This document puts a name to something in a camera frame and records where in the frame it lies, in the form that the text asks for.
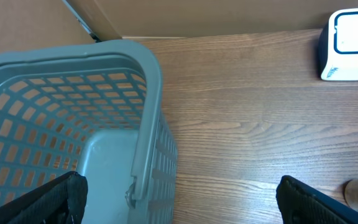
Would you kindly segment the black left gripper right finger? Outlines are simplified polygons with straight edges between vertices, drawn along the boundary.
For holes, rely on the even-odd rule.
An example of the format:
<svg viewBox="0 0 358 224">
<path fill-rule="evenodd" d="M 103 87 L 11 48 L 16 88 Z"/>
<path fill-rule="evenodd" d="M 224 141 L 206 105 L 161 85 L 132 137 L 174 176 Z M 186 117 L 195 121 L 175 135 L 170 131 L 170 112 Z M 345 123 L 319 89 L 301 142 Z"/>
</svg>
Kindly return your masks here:
<svg viewBox="0 0 358 224">
<path fill-rule="evenodd" d="M 276 189 L 278 209 L 284 224 L 358 224 L 358 212 L 284 175 Z"/>
</svg>

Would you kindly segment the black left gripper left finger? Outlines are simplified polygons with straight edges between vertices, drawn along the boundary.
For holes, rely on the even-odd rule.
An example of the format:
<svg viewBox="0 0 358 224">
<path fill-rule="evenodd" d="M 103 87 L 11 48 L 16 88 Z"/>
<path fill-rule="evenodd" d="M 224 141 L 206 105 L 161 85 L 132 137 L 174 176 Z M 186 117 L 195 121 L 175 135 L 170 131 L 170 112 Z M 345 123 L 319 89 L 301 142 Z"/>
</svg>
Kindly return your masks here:
<svg viewBox="0 0 358 224">
<path fill-rule="evenodd" d="M 75 171 L 0 207 L 0 223 L 81 223 L 87 201 L 86 177 Z"/>
</svg>

